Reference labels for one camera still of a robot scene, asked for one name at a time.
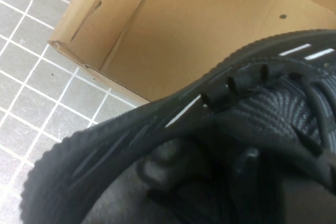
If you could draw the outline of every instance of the black shoelace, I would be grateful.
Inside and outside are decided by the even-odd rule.
[[[317,126],[319,130],[321,145],[319,145],[316,140],[313,140],[309,135],[302,133],[298,128],[292,125],[293,130],[295,131],[298,139],[307,148],[313,155],[318,157],[323,153],[323,148],[330,150],[331,152],[336,152],[336,134],[331,134],[331,130],[335,129],[336,118],[336,89],[335,82],[336,79],[334,76],[324,76],[325,78],[320,78],[317,81],[317,78],[309,80],[302,73],[283,73],[283,69],[269,68],[268,65],[262,65],[260,70],[260,75],[243,76],[242,78],[233,78],[229,77],[225,87],[219,88],[216,92],[210,92],[202,94],[202,98],[206,105],[208,105],[214,111],[222,111],[230,106],[233,106],[235,102],[239,102],[242,98],[254,94],[256,91],[255,87],[260,84],[265,83],[274,83],[279,77],[284,75],[293,80],[296,84],[300,85],[304,93],[305,99],[308,103],[309,108],[312,111],[312,114],[317,119]],[[332,119],[325,116],[325,110],[330,106],[333,117]],[[168,192],[163,192],[158,189],[151,189],[148,192],[148,197],[156,202],[157,204],[169,209],[183,224],[221,224],[221,223],[236,223],[238,219],[237,213],[247,213],[244,217],[241,218],[250,218],[255,216],[253,211],[260,210],[258,206],[255,205],[254,197],[257,197],[257,185],[255,184],[257,178],[252,178],[250,183],[252,184],[250,188],[242,189],[240,195],[234,195],[234,192],[229,192],[229,189],[232,189],[232,181],[239,185],[239,179],[248,178],[251,179],[251,174],[258,170],[257,167],[257,157],[259,155],[258,150],[249,148],[248,153],[243,155],[243,160],[239,161],[239,158],[235,162],[235,165],[238,166],[233,168],[233,170],[238,171],[239,166],[244,167],[244,173],[248,173],[247,176],[236,178],[235,176],[230,178],[230,182],[227,181],[226,170],[224,166],[219,162],[213,159],[209,151],[205,151],[206,148],[204,145],[200,145],[199,141],[196,141],[200,149],[205,153],[206,158],[209,160],[211,167],[211,176],[205,177],[204,175],[193,175],[186,177],[185,179],[177,182]],[[187,185],[192,183],[203,183],[207,184],[211,188],[215,201],[218,208],[218,216],[216,218],[209,217],[204,215],[200,210],[198,210],[192,203],[183,198],[179,191]],[[240,200],[251,199],[250,204],[249,200],[247,202],[237,202]],[[237,210],[237,207],[245,207],[242,211]],[[256,220],[254,223],[260,223],[260,219]]]
[[[168,192],[159,189],[151,189],[147,196],[161,205],[169,209],[175,214],[177,219],[183,224],[220,224],[231,223],[233,218],[230,205],[230,196],[228,195],[228,187],[226,185],[224,166],[213,158],[209,149],[205,144],[192,138],[199,150],[203,153],[209,162],[210,176],[202,174],[194,174],[187,176],[176,184],[174,184]],[[215,200],[217,207],[217,215],[209,217],[197,209],[191,202],[180,195],[180,190],[192,184],[203,184],[207,187],[207,194]]]

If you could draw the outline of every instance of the cardboard box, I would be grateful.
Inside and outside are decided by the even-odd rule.
[[[335,10],[336,0],[72,0],[49,43],[141,103],[254,40],[336,28]]]

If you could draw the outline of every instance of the tile floor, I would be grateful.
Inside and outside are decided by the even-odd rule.
[[[135,108],[47,45],[70,0],[0,0],[0,223],[17,224],[27,173],[74,131]]]

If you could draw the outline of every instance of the sneaker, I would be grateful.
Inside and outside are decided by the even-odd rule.
[[[65,138],[28,175],[23,223],[95,223],[101,196],[98,223],[335,223],[335,45],[336,30],[257,41]]]

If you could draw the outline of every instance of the shoelace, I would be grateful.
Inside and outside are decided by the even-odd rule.
[[[334,120],[336,118],[336,86],[333,83],[333,81],[336,82],[336,79],[333,79],[335,77],[324,76],[325,78],[322,78],[320,76],[320,78],[314,77],[312,78],[313,80],[310,80],[305,74],[302,74],[302,72],[296,73],[291,71],[284,73],[283,70],[282,65],[277,66],[276,68],[270,68],[269,65],[262,65],[259,72],[260,74],[252,74],[248,76],[242,75],[239,78],[228,77],[225,86],[221,86],[221,88],[217,88],[215,91],[211,90],[210,92],[203,93],[203,101],[214,111],[224,110],[226,108],[230,108],[244,97],[248,97],[253,95],[255,92],[258,92],[258,90],[255,89],[256,86],[260,84],[270,85],[273,82],[276,82],[278,78],[286,75],[286,77],[289,77],[302,87],[308,106],[317,119],[321,145],[319,145],[309,135],[302,133],[299,129],[292,125],[298,139],[303,146],[316,157],[323,153],[323,148],[335,153],[336,146],[334,146],[333,143],[336,143],[336,135],[329,134],[330,129],[335,127]],[[329,106],[332,110],[332,120],[325,116],[325,111],[329,108]],[[203,150],[203,152],[206,150],[205,146],[199,141],[195,142],[198,144],[200,149]],[[258,151],[256,149],[252,149],[252,152],[257,153]],[[230,193],[228,192],[229,186],[227,184],[228,181],[225,178],[225,169],[223,165],[214,160],[209,152],[205,151],[204,153],[211,166],[210,178],[202,175],[193,175],[176,183],[167,193],[157,189],[151,189],[148,192],[148,197],[157,204],[171,210],[183,224],[235,223],[234,219],[236,220],[238,217],[236,216],[237,213],[235,209],[237,204],[234,204],[236,203],[234,201],[246,197],[246,194],[250,194],[249,197],[253,198],[257,192],[252,192],[252,190],[256,189],[256,187],[249,188],[249,191],[246,190],[243,192],[245,195],[238,195],[232,199]],[[246,159],[244,160],[245,163],[241,161],[239,164],[238,160],[238,164],[236,165],[244,166],[246,165],[246,162],[250,161],[251,160]],[[245,168],[243,172],[248,173],[249,169]],[[213,195],[218,206],[218,217],[215,220],[214,218],[210,218],[202,214],[195,206],[179,195],[179,190],[183,187],[199,182],[208,184],[210,188],[213,189]],[[242,204],[240,202],[240,205],[244,205],[246,208],[251,207],[251,209],[243,209],[244,212],[255,210],[253,209],[253,203],[249,206],[248,204]]]
[[[190,175],[174,184],[167,193],[159,189],[151,189],[148,191],[147,196],[162,207],[169,209],[183,224],[231,223],[230,219],[234,218],[234,216],[232,215],[233,211],[230,212],[233,209],[227,191],[225,169],[219,161],[213,158],[205,144],[202,144],[201,141],[194,137],[189,139],[193,143],[196,143],[198,149],[208,160],[211,170],[210,177],[201,174]],[[210,194],[215,199],[217,206],[217,216],[214,216],[215,220],[203,214],[191,202],[179,194],[180,190],[184,187],[195,183],[206,185]]]

